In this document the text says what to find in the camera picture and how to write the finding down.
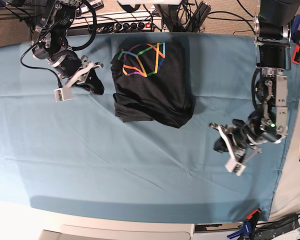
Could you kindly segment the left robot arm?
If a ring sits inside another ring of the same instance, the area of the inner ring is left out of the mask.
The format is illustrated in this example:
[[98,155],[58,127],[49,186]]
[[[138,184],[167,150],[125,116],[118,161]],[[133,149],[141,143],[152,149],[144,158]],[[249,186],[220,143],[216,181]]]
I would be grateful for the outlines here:
[[247,121],[231,125],[211,123],[219,132],[214,150],[229,153],[226,167],[244,167],[264,143],[280,143],[288,134],[288,80],[292,64],[290,41],[300,0],[262,0],[254,17],[256,66],[251,80],[253,112]]

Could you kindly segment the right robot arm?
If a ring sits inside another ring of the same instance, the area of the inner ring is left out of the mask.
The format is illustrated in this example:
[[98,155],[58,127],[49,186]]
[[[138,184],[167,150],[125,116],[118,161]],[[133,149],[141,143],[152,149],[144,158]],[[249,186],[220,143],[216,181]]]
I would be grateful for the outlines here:
[[[76,10],[85,5],[92,13],[89,40],[81,46],[69,46],[68,29],[76,17]],[[48,71],[56,76],[58,88],[54,90],[57,102],[72,99],[72,88],[83,89],[93,95],[103,95],[104,86],[96,74],[101,62],[93,62],[86,55],[78,57],[77,51],[93,43],[97,35],[96,11],[86,0],[48,0],[35,27],[37,40],[31,42],[27,52],[39,60],[47,60]]]

